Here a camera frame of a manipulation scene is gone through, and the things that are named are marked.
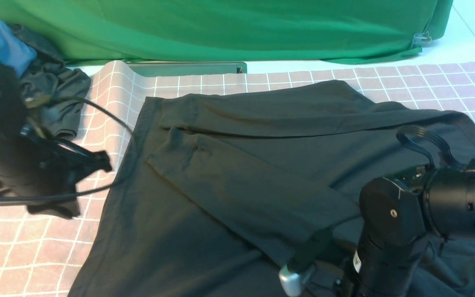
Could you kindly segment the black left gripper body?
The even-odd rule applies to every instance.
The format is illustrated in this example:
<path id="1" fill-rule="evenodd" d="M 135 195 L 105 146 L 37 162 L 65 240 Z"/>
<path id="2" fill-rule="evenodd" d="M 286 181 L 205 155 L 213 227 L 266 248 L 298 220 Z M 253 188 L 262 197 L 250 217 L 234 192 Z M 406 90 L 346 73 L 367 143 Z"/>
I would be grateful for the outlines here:
<path id="1" fill-rule="evenodd" d="M 0 132 L 0 207 L 23 205 L 29 214 L 73 219 L 80 215 L 77 184 L 113 168 L 106 151 L 92 152 L 70 141 L 41 136 L 26 123 Z"/>

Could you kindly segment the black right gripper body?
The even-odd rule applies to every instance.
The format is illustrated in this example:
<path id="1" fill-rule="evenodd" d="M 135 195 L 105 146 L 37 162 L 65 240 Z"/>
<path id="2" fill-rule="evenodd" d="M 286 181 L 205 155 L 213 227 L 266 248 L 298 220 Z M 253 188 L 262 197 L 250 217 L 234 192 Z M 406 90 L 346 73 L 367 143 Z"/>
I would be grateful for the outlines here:
<path id="1" fill-rule="evenodd" d="M 379 177 L 360 193 L 364 221 L 357 245 L 334 239 L 333 227 L 322 228 L 279 271 L 289 297 L 300 296 L 322 261 L 343 270 L 334 284 L 338 297 L 404 297 L 428 246 L 420 179 Z"/>

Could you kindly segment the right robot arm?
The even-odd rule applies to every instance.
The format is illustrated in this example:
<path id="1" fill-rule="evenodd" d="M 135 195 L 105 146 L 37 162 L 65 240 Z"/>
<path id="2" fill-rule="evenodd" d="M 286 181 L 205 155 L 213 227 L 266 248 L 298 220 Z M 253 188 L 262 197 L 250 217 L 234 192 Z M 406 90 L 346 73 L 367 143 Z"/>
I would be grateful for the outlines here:
<path id="1" fill-rule="evenodd" d="M 316 261 L 343 271 L 338 297 L 405 297 L 433 237 L 435 252 L 456 239 L 475 239 L 475 159 L 463 169 L 410 167 L 365 184 L 359 196 L 364 220 L 357 245 L 334 239 L 332 227 L 313 233 L 279 271 L 289 297 L 298 297 Z"/>

